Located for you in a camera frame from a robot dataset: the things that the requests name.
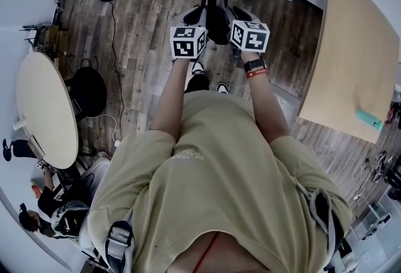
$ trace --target sneaker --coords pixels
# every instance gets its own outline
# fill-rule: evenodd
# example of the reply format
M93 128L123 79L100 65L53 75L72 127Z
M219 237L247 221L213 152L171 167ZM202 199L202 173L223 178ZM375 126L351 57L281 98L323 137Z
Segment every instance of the sneaker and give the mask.
M226 84L224 83L219 83L217 86L217 92L218 93L224 93L224 94L228 94L228 87Z
M192 75L198 75L198 74L204 74L205 73L205 66L203 65L203 62L198 60L194 66L192 67Z

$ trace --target table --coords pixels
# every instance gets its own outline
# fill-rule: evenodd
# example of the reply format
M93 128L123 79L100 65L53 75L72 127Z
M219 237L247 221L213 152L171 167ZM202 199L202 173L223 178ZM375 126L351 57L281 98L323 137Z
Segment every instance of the table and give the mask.
M70 167L78 153L78 130L64 81L44 54L27 55L16 85L19 123L44 152L43 159L56 168Z
M376 143L380 131L355 113L361 108L385 121L399 43L371 0L326 0L311 79L298 116Z

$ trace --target black cable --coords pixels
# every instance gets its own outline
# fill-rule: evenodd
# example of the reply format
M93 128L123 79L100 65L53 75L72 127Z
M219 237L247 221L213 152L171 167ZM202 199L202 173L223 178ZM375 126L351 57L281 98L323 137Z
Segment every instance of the black cable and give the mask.
M90 60L89 60L88 58L84 58L83 60L81 60L80 68L82 68L82 63L83 63L84 61L88 61L89 67L92 67L92 63L90 62Z
M71 59L70 59L70 62L68 63L68 70L70 71L70 73L71 74L74 74L74 72L72 71L72 69L71 69L71 63L73 62L73 59L75 58L75 55L65 55L65 54L63 54L61 51L58 51L57 50L57 53L59 53L59 54L62 54L64 57L72 57Z
M113 3L111 1L109 1L109 3L112 5L112 16L113 16L113 22L114 22L114 31L113 31L113 40L112 40L112 49L113 49L113 53L114 53L113 67L114 67L115 73L117 75L118 85L120 86L121 103L123 105L123 109L120 112L120 121L119 121L119 123L120 123L120 127L119 127L119 129L120 129L120 139L122 141L124 135L123 135L123 131L122 131L122 128L121 128L121 120L122 120L122 117L123 117L123 114L124 114L124 110L125 110L125 103L124 103L124 97L123 97L123 86L121 84L120 73L118 72L118 68L117 68L117 54L116 54L116 51L115 51L115 48L114 48L114 39L115 39L115 31L116 31L116 28L115 28L116 20L115 20L115 16L114 16L114 5L113 5Z
M96 59L96 70L99 70L99 61L98 61L98 56L95 54L95 59Z

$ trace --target wood plank flooring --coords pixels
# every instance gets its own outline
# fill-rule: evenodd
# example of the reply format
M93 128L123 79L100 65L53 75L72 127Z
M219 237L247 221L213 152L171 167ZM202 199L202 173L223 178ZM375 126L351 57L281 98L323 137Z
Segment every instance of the wood plank flooring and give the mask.
M125 109L122 116L123 135L148 128L156 109L161 91L167 81L172 62L169 29L177 16L201 0L116 0L113 10L117 20L115 32L116 66L121 75ZM252 11L271 30L268 50L264 56L273 83L301 98L310 77L318 42L322 11L309 7L300 0L229 0ZM108 89L105 113L117 121L122 111L122 101L116 73L113 70L112 5L98 0L65 0L61 16L62 28L70 32L69 52L74 72L84 58L90 60L102 75ZM231 58L229 46L216 46L212 41L202 55L211 80L211 87L218 82L228 84L230 92L251 100L242 63ZM64 59L61 65L68 65ZM385 190L381 181L367 183L366 192L358 201L352 197L363 183L352 181L352 173L361 156L374 158L381 150L398 155L401 133L396 125L385 126L377 145L372 145L350 135L317 125L296 117L296 111L279 99L291 134L301 142L311 145L323 168L338 184L350 201L356 217L367 203L376 200ZM114 121L107 116L79 122L79 133L85 149L94 148L113 154ZM117 129L116 138L120 139Z

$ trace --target hand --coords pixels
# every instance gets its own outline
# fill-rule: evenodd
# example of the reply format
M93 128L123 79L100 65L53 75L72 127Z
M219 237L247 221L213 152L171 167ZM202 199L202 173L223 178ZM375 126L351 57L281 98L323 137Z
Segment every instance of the hand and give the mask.
M259 59L259 54L253 51L241 51L241 58L244 63Z

